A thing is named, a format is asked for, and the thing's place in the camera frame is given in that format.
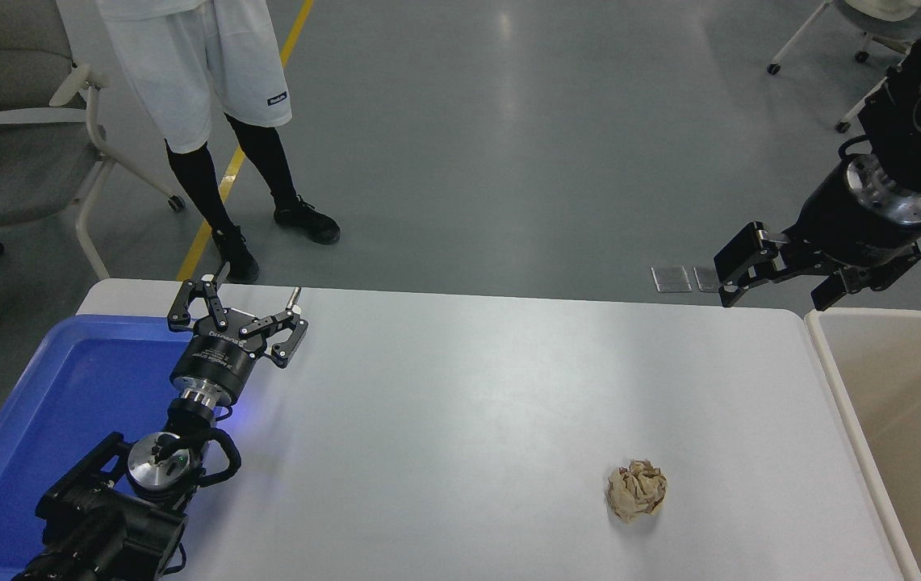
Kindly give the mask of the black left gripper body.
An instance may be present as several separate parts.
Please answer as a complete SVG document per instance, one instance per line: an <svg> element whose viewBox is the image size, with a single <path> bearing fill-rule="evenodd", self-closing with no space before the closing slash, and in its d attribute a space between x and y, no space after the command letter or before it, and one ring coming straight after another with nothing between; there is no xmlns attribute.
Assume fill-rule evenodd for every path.
<svg viewBox="0 0 921 581"><path fill-rule="evenodd" d="M267 349L261 335L241 338L240 328L220 331L214 320L199 320L192 338L173 368L170 382L184 390L206 383L220 389L223 398L238 398L258 358Z"/></svg>

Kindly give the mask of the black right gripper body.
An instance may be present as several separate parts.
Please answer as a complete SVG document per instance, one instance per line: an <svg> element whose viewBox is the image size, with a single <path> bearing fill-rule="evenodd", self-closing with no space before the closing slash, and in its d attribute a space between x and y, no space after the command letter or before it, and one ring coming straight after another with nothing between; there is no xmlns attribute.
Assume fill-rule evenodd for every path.
<svg viewBox="0 0 921 581"><path fill-rule="evenodd" d="M887 264L921 238L921 192L878 161L841 161L785 234L851 267Z"/></svg>

